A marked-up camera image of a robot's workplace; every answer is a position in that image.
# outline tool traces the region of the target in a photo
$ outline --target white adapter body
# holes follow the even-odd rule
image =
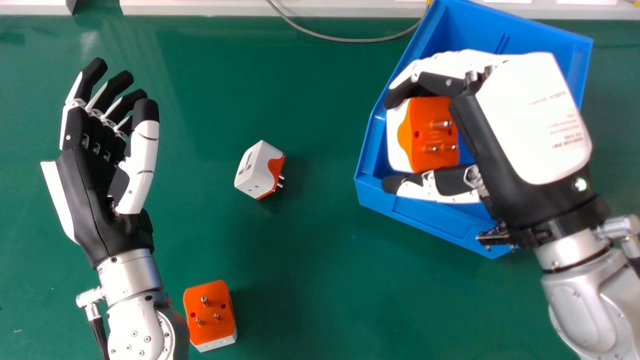
[[[282,187],[285,155],[264,140],[244,152],[238,165],[234,186],[256,200]]]

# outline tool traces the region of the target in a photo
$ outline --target robotic hand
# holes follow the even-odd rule
[[[114,102],[133,84],[127,71],[90,99],[106,71],[96,58],[78,75],[62,111],[62,153],[41,163],[65,234],[82,246],[100,279],[76,303],[104,360],[187,359],[186,322],[162,291],[153,228],[142,208],[156,167],[158,106],[143,90]],[[133,117],[127,116],[131,110]],[[108,306],[108,340],[101,300]]]
[[[390,176],[385,191],[482,202],[498,225],[477,239],[534,251],[554,329],[581,359],[640,359],[640,220],[609,218],[593,191],[591,139],[553,55],[416,60],[387,90],[387,122],[402,121],[409,98],[434,95],[452,98],[475,163]]]

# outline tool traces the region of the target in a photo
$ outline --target blue box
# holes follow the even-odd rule
[[[509,252],[507,246],[496,246],[489,252],[476,240],[479,232],[495,226],[482,204],[437,204],[399,198],[382,190],[381,180],[394,173],[387,160],[386,89],[411,61],[435,53],[463,49],[495,54],[547,51],[556,56],[580,107],[592,45],[590,38],[470,1],[435,0],[371,112],[354,176],[360,204],[490,259]],[[472,163],[462,139],[460,145],[460,163]]]

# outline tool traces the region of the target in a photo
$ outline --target power plug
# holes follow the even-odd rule
[[[189,339],[198,351],[210,351],[236,342],[236,319],[229,288],[224,281],[188,288],[182,300]]]
[[[283,187],[280,181],[284,153],[264,140],[244,152],[238,165],[234,186],[256,200],[273,193]]]

